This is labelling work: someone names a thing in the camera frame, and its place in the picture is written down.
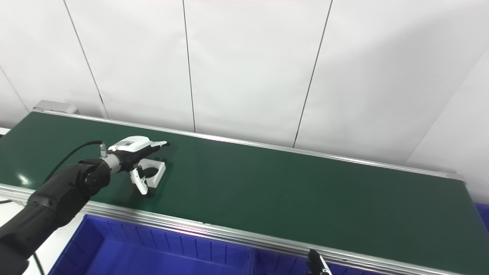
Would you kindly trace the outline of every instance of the blue plastic bin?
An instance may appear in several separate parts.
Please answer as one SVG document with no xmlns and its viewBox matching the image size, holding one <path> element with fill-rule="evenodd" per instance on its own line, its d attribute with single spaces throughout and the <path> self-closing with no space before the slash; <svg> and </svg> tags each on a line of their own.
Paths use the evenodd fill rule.
<svg viewBox="0 0 489 275">
<path fill-rule="evenodd" d="M 489 206 L 476 204 L 489 229 Z M 305 275 L 307 259 L 85 215 L 50 275 Z M 379 275 L 330 265 L 333 275 Z"/>
</svg>

